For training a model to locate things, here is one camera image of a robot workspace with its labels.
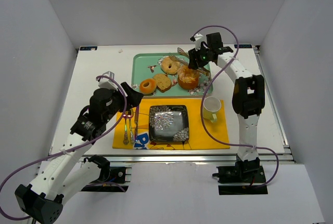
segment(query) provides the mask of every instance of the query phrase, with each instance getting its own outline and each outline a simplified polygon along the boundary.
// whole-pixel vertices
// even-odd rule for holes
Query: white mug
[[[203,117],[210,120],[212,123],[217,121],[216,113],[220,111],[222,107],[221,101],[213,96],[207,97],[203,101]]]

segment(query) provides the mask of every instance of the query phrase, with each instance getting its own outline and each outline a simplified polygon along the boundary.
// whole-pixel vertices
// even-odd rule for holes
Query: bagel
[[[167,56],[161,63],[161,69],[167,74],[177,74],[181,63],[179,61],[173,61]]]
[[[184,90],[192,90],[198,86],[200,73],[197,70],[190,69],[187,65],[182,65],[177,74],[178,84]]]
[[[144,95],[151,94],[156,90],[157,82],[153,78],[148,78],[140,83],[140,91]]]

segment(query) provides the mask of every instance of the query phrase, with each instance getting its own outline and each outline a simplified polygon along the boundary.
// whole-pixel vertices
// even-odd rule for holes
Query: toast
[[[159,91],[164,93],[165,91],[168,91],[172,87],[172,83],[170,78],[168,77],[167,74],[156,74],[153,79],[157,83],[157,88]]]

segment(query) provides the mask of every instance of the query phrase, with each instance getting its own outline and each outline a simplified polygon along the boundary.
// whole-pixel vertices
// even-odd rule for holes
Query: knife
[[[138,120],[139,120],[139,106],[136,107],[135,116],[134,116],[134,123],[135,123],[134,138],[135,138],[135,142],[137,142]]]

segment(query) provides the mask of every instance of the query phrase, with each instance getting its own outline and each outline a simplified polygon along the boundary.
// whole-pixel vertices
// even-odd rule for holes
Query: gray wall
[[[180,44],[208,24],[260,44],[284,0],[50,0],[75,47]],[[226,43],[234,39],[222,31]]]
[[[49,0],[0,0],[0,181],[47,155],[75,62],[75,49]],[[1,207],[23,216],[14,191],[34,178],[26,169],[4,187]],[[0,217],[0,223],[13,223]]]
[[[295,159],[333,223],[333,0],[286,0],[261,46]]]

